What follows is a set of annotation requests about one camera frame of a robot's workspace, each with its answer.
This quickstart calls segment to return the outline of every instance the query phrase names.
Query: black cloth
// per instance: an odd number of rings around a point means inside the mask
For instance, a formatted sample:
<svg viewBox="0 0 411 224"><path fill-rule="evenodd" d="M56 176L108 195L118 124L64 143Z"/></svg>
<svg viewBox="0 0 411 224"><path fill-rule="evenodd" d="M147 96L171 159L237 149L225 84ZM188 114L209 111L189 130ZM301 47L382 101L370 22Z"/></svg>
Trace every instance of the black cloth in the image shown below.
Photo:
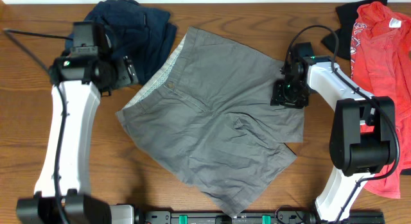
<svg viewBox="0 0 411 224"><path fill-rule="evenodd" d="M350 60L350 45L351 36L353 34L353 26L355 20L358 18L357 9L364 4L369 4L375 1L379 1L385 6L388 0L363 0L355 3L347 3L335 8L337 11L338 19L340 20L341 28L336 30L335 33L338 36L338 56L346 60ZM324 37L321 42L332 52L335 49L335 38L333 34L329 34Z"/></svg>
<svg viewBox="0 0 411 224"><path fill-rule="evenodd" d="M134 0L99 2L84 21L104 24L114 45L112 59L128 55L139 83L144 85L165 63L174 43L177 27L170 24L170 13L141 6ZM66 49L73 42L66 41Z"/></svg>

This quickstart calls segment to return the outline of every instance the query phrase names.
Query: white label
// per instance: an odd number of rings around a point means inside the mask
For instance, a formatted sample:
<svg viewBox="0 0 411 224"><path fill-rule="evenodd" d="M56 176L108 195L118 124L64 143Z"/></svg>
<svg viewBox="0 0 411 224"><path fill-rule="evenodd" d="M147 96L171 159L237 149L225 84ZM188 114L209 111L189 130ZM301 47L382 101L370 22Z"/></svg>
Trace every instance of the white label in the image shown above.
<svg viewBox="0 0 411 224"><path fill-rule="evenodd" d="M400 28L401 27L401 21L399 21L398 19L391 18L389 26L390 26L390 28Z"/></svg>

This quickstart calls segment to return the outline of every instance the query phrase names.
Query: gray garment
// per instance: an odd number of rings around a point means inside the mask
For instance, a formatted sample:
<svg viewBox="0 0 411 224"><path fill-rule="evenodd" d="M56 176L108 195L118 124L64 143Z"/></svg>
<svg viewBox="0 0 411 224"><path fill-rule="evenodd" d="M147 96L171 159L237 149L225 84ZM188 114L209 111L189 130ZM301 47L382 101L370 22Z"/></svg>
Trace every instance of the gray garment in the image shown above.
<svg viewBox="0 0 411 224"><path fill-rule="evenodd" d="M270 106L282 61L195 28L184 40L165 82L117 116L139 148L235 216L295 160L283 143L302 141L304 111Z"/></svg>

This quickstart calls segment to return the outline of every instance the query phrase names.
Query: wood grain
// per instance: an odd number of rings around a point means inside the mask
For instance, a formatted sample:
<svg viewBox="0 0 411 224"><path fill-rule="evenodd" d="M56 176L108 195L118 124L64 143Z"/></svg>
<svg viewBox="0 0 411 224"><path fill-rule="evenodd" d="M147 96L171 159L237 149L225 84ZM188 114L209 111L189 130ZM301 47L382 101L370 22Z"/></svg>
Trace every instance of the wood grain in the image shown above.
<svg viewBox="0 0 411 224"><path fill-rule="evenodd" d="M411 15L411 4L390 4L395 12ZM67 35L94 5L8 5L0 27ZM324 24L338 28L338 4L158 4L171 12L179 29L175 46L188 26L236 40L277 59L283 59L292 37L302 28ZM298 41L310 41L315 52L330 55L320 44L327 31L309 30ZM61 40L19 37L45 63L51 64L64 45ZM18 198L31 196L40 175L51 124L51 86L32 60L0 35L0 222L18 223ZM349 62L337 60L345 73ZM94 120L90 175L92 195L109 203L134 203L145 209L216 211L218 207L194 187L179 182L147 154L139 151L114 113L140 86L103 98ZM305 109L304 142L289 144L298 159L280 174L250 207L272 211L280 205L309 207L331 173L328 142L333 111L319 95ZM382 210L387 223L411 220L411 177L401 177L401 199L382 198L362 191L355 209Z"/></svg>

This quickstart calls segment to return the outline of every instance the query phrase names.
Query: table surface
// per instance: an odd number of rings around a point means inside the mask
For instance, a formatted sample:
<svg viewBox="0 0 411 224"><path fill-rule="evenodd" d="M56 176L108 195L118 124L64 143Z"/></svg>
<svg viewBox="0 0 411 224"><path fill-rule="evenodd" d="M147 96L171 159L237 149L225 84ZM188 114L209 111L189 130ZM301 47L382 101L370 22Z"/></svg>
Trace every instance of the table surface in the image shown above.
<svg viewBox="0 0 411 224"><path fill-rule="evenodd" d="M94 5L6 5L0 27L67 35L72 22L82 21ZM174 47L194 26L246 44L282 60L292 37L312 24L338 28L338 4L157 4L171 12L179 28ZM389 4L395 12L411 15L411 4ZM320 40L327 31L309 30L298 41L311 42L317 54L330 55ZM62 51L64 41L19 37L46 64ZM18 198L33 194L40 175L51 124L51 85L30 58L0 35L0 222L17 223ZM338 63L349 73L347 60ZM134 203L144 209L217 211L197 188L179 182L170 172L138 150L114 113L141 88L117 90L102 99L91 140L92 195L109 203ZM297 160L281 173L248 208L274 211L280 205L309 207L322 192L332 163L328 144L333 111L314 94L305 108L304 142L289 147ZM387 223L411 220L411 177L401 176L401 199L382 198L363 190L354 209L382 210Z"/></svg>

